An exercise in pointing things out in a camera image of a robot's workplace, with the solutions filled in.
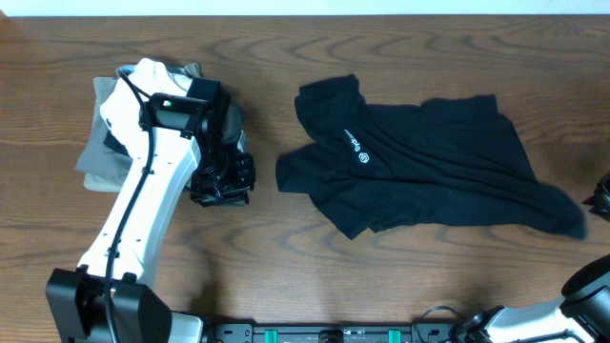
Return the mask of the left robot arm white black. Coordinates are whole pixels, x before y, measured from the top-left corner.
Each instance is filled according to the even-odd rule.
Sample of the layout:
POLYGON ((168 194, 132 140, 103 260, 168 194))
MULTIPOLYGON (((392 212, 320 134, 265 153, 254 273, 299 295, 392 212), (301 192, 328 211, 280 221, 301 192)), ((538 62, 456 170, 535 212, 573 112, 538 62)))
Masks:
POLYGON ((51 314, 64 342, 212 342, 202 318, 154 293, 156 266, 182 192, 202 207, 246 205, 254 160, 224 132, 231 96, 219 81, 198 77, 183 96, 129 88, 144 150, 76 269, 52 272, 51 314))

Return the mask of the black t-shirt with logo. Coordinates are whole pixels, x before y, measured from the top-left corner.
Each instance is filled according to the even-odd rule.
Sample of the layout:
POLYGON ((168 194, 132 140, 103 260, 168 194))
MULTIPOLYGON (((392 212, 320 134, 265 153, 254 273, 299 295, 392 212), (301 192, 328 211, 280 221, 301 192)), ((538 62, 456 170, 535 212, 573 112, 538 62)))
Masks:
POLYGON ((586 235, 580 207, 537 180, 492 95, 371 105, 347 75, 301 87, 295 110, 312 142, 277 160, 277 187, 307 194, 349 238, 418 224, 586 235))

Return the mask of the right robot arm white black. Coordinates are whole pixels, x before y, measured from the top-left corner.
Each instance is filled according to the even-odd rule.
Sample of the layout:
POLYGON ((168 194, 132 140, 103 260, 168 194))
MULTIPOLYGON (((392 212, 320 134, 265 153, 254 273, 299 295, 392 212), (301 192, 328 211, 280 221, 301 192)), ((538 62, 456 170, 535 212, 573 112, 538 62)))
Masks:
MULTIPOLYGON (((487 183, 496 200, 485 209, 493 225, 517 224, 575 239, 586 235, 580 206, 559 189, 531 175, 494 177, 487 183)), ((573 274, 561 295, 521 308, 497 306, 465 318, 451 342, 607 342, 609 257, 573 274)))

